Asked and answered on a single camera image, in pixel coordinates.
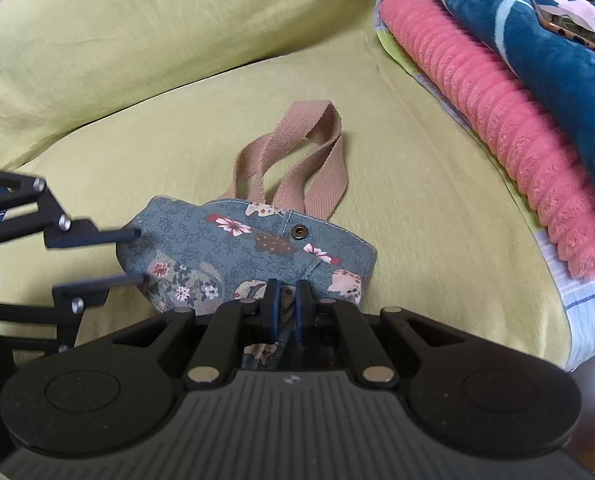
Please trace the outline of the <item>light green sofa cover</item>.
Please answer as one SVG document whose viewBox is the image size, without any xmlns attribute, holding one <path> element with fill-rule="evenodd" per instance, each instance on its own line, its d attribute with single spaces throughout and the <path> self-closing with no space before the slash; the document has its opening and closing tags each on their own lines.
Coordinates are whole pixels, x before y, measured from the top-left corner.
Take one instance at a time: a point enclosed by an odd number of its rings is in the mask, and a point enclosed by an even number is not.
<svg viewBox="0 0 595 480">
<path fill-rule="evenodd" d="M 66 211 L 202 204 L 289 105 L 329 100 L 349 185 L 333 220 L 378 252 L 363 306 L 399 304 L 564 365 L 569 322 L 484 148 L 399 67 L 375 0 L 2 0 L 0 169 Z"/>
</svg>

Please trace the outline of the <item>cat print denim tote bag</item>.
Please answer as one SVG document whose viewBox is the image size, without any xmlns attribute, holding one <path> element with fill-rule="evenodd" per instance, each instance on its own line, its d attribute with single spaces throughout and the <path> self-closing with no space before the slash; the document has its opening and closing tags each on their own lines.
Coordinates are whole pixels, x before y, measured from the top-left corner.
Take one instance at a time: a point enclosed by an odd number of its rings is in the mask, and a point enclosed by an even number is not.
<svg viewBox="0 0 595 480">
<path fill-rule="evenodd" d="M 298 281 L 315 298 L 358 306 L 377 260 L 366 240 L 330 221 L 348 184 L 343 144 L 331 102 L 293 103 L 274 131 L 238 154 L 232 183 L 216 200 L 153 197 L 130 221 L 138 240 L 116 247 L 122 269 L 146 274 L 140 290 L 156 310 L 198 315 L 229 300 L 260 299 L 274 278 L 278 333 L 244 348 L 242 364 L 272 370 L 295 360 Z"/>
</svg>

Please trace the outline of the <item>smartphone with patterned case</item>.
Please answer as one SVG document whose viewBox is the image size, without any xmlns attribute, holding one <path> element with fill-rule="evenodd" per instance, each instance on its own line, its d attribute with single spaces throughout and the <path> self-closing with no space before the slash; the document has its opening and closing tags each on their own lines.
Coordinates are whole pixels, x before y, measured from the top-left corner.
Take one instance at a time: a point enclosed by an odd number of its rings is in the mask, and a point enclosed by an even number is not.
<svg viewBox="0 0 595 480">
<path fill-rule="evenodd" d="M 548 32 L 565 38 L 595 52 L 595 31 L 581 18 L 572 18 L 569 14 L 555 15 L 553 6 L 541 6 L 531 0 L 538 23 Z"/>
</svg>

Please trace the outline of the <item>blue patterned folded blanket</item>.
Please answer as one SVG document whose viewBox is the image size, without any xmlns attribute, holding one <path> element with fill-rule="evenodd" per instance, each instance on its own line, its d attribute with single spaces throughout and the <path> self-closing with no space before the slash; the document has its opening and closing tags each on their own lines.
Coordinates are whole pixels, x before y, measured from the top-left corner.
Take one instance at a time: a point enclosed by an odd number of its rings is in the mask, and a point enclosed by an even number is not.
<svg viewBox="0 0 595 480">
<path fill-rule="evenodd" d="M 497 52 L 575 144 L 595 185 L 595 51 L 540 24 L 574 14 L 595 32 L 587 0 L 439 0 Z"/>
</svg>

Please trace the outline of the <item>pastel patchwork sheet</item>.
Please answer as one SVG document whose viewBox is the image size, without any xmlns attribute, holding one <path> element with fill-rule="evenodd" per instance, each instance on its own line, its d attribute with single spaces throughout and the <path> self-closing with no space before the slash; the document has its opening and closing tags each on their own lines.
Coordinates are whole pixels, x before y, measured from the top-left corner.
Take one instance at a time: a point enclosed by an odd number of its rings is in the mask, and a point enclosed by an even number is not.
<svg viewBox="0 0 595 480">
<path fill-rule="evenodd" d="M 430 0 L 413 0 L 422 4 L 424 10 L 436 14 L 435 4 Z M 491 163 L 498 170 L 505 182 L 507 191 L 513 198 L 515 206 L 519 208 L 525 223 L 529 226 L 535 237 L 541 254 L 546 260 L 550 275 L 558 289 L 562 309 L 567 316 L 571 330 L 571 352 L 567 358 L 567 368 L 574 370 L 582 363 L 595 356 L 595 276 L 593 278 L 573 278 L 567 264 L 559 259 L 557 244 L 550 240 L 550 229 L 541 223 L 541 210 L 534 209 L 529 201 L 532 191 L 529 189 L 531 182 L 526 180 L 527 174 L 517 170 L 509 174 L 508 168 L 497 158 L 498 153 L 492 151 L 493 140 L 482 136 L 480 131 L 470 128 L 469 119 L 462 114 L 448 96 L 435 84 L 435 81 L 420 70 L 416 64 L 417 59 L 401 47 L 398 36 L 392 34 L 386 22 L 381 18 L 381 4 L 377 0 L 375 5 L 375 30 L 382 47 L 391 58 L 406 70 L 418 84 L 426 88 L 437 99 L 444 110 L 453 117 L 462 128 L 468 130 L 476 143 L 487 151 Z M 544 151 L 550 142 L 557 140 L 555 130 L 546 129 L 546 116 L 538 115 L 536 108 L 529 108 L 529 97 L 520 88 L 518 81 L 510 75 L 505 68 L 492 67 L 485 70 L 482 76 L 473 84 L 470 91 L 484 105 L 484 114 L 488 118 L 509 118 L 518 113 L 523 120 L 520 132 L 521 140 L 531 141 L 523 146 L 521 151 L 508 148 L 507 154 L 513 156 L 527 155 L 530 150 Z"/>
</svg>

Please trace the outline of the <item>pink ribbed folded blanket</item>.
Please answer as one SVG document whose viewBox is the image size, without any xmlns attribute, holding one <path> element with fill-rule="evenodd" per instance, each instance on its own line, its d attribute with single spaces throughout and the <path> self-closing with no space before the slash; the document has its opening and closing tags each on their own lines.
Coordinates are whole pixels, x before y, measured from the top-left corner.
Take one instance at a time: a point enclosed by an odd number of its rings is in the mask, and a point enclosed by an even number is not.
<svg viewBox="0 0 595 480">
<path fill-rule="evenodd" d="M 593 278 L 595 187 L 552 114 L 439 1 L 383 0 L 379 12 L 526 196 L 573 278 Z"/>
</svg>

